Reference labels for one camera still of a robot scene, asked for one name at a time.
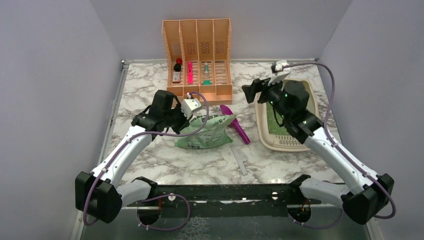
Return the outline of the purple litter scoop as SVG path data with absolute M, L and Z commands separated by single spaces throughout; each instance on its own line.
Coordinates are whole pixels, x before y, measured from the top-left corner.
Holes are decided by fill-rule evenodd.
M 220 110 L 221 110 L 221 113 L 223 114 L 223 115 L 227 115 L 227 116 L 229 116 L 229 115 L 233 115 L 233 112 L 232 112 L 232 110 L 227 106 L 227 105 L 224 105 L 224 104 L 221 104 L 220 106 L 219 106 L 219 108 L 220 108 Z M 239 124 L 239 122 L 238 122 L 238 119 L 237 118 L 235 118 L 231 123 L 230 123 L 230 125 L 229 125 L 231 128 L 233 128 L 237 133 L 238 133 L 238 135 L 240 136 L 240 138 L 241 138 L 241 140 L 246 144 L 246 145 L 249 145 L 250 143 L 251 143 L 251 140 L 250 140 L 250 138 L 248 137 L 248 135 L 246 134 L 246 132 L 243 130 L 243 128 L 241 127 L 241 125 Z

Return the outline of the green litter bag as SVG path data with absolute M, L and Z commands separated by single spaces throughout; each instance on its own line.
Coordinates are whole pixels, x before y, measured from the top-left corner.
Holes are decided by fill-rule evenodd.
M 232 143 L 233 140 L 226 133 L 236 116 L 223 114 L 210 114 L 206 125 L 196 134 L 179 138 L 175 146 L 181 149 L 211 149 Z

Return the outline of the beige litter box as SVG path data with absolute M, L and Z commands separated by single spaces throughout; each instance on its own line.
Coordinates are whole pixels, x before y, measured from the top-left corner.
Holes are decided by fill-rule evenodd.
M 293 79 L 288 78 L 283 81 L 283 86 L 287 81 L 301 82 L 305 90 L 309 94 L 306 109 L 314 113 L 317 117 L 319 114 L 318 101 L 315 97 L 312 83 L 307 79 Z M 261 93 L 255 96 L 255 113 L 256 123 L 258 128 L 259 139 L 262 144 L 273 151 L 295 153 L 295 152 L 308 152 L 310 149 L 303 144 L 300 144 L 294 137 L 292 137 L 285 127 L 279 127 L 274 118 L 273 110 L 270 104 L 259 104 L 257 101 Z

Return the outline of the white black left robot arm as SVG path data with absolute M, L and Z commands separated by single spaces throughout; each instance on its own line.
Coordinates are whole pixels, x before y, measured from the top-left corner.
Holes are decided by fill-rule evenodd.
M 123 207 L 136 201 L 152 205 L 157 200 L 153 183 L 144 178 L 121 185 L 120 182 L 137 156 L 157 136 L 166 136 L 172 129 L 177 136 L 189 126 L 193 114 L 202 108 L 197 98 L 182 101 L 166 90 L 158 90 L 151 104 L 131 121 L 127 133 L 116 148 L 90 172 L 75 178 L 75 207 L 82 211 L 86 226 L 94 221 L 111 223 Z

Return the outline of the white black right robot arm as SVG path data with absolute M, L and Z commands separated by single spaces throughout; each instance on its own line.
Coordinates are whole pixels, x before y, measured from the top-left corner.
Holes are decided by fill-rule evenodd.
M 270 83 L 255 79 L 243 85 L 246 101 L 269 104 L 275 115 L 282 117 L 281 127 L 319 155 L 343 180 L 334 184 L 303 174 L 290 183 L 289 199 L 296 203 L 318 200 L 331 204 L 355 223 L 364 225 L 391 201 L 394 179 L 378 174 L 360 162 L 324 127 L 323 122 L 307 109 L 310 98 L 304 84 L 296 80 Z

